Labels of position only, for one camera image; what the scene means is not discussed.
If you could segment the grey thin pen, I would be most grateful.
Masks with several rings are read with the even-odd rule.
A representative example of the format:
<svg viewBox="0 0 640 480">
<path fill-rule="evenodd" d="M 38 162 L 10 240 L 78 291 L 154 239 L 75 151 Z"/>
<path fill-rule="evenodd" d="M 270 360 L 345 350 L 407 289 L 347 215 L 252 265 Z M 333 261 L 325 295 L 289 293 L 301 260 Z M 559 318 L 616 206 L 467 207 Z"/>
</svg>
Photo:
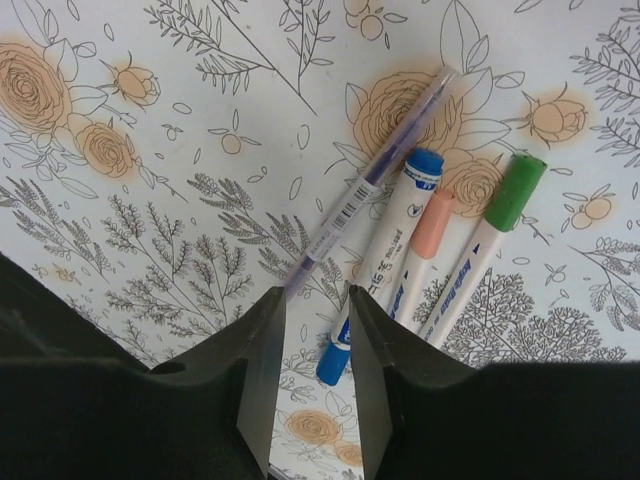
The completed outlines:
<svg viewBox="0 0 640 480">
<path fill-rule="evenodd" d="M 437 113 L 445 97 L 450 95 L 458 76 L 459 73 L 450 66 L 441 69 L 374 155 L 364 172 L 338 201 L 296 265 L 291 268 L 284 282 L 287 300 L 294 298 L 305 285 L 316 267 L 325 261 L 366 201 L 377 193 L 400 161 L 418 143 L 426 125 Z"/>
</svg>

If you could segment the orange cap marker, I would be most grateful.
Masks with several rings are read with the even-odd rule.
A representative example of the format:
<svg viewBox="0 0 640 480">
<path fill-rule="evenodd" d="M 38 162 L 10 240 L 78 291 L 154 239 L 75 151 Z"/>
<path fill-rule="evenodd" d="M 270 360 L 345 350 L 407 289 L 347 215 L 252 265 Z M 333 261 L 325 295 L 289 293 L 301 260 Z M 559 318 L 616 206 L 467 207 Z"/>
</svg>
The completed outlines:
<svg viewBox="0 0 640 480">
<path fill-rule="evenodd" d="M 409 242 L 396 292 L 389 306 L 389 316 L 413 333 L 421 328 L 421 321 L 414 317 L 454 203 L 455 196 L 450 190 L 437 189 L 427 203 Z"/>
</svg>

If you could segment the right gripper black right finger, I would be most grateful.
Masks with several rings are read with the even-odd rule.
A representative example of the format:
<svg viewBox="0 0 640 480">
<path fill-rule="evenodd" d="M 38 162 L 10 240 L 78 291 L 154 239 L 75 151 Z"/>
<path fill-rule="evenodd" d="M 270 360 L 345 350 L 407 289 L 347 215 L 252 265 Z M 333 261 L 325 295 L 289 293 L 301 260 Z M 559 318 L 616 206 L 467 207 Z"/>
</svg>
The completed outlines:
<svg viewBox="0 0 640 480">
<path fill-rule="evenodd" d="M 349 299 L 368 479 L 635 479 L 637 363 L 506 363 L 474 369 Z"/>
</svg>

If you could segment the green cap marker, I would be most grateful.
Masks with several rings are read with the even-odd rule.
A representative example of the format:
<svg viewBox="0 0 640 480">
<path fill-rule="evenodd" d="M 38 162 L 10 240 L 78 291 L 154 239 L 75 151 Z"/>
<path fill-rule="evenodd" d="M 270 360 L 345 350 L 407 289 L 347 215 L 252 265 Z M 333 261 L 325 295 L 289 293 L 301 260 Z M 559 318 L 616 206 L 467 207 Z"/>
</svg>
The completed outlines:
<svg viewBox="0 0 640 480">
<path fill-rule="evenodd" d="M 547 168 L 547 163 L 527 154 L 518 154 L 511 160 L 503 181 L 419 332 L 432 347 L 444 345 Z"/>
</svg>

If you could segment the blue cap marker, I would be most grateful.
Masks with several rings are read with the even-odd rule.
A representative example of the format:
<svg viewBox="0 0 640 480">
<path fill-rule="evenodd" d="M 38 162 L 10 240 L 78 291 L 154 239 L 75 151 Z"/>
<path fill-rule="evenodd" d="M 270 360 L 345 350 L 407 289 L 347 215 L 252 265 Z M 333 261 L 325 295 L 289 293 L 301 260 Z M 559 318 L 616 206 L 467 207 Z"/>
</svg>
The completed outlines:
<svg viewBox="0 0 640 480">
<path fill-rule="evenodd" d="M 388 305 L 408 242 L 440 182 L 443 165 L 440 154 L 425 148 L 409 155 L 368 245 L 353 284 L 366 290 L 382 307 Z M 317 365 L 318 379 L 336 385 L 350 355 L 349 307 L 345 306 Z"/>
</svg>

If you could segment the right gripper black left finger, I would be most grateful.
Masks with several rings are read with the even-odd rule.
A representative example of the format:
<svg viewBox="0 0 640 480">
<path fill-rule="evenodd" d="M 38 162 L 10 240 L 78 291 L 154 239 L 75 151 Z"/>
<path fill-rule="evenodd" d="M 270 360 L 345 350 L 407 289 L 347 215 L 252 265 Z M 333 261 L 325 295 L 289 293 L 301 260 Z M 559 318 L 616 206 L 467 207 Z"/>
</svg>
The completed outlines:
<svg viewBox="0 0 640 480">
<path fill-rule="evenodd" d="M 1 262 L 5 479 L 265 479 L 286 302 L 147 367 L 9 259 Z"/>
</svg>

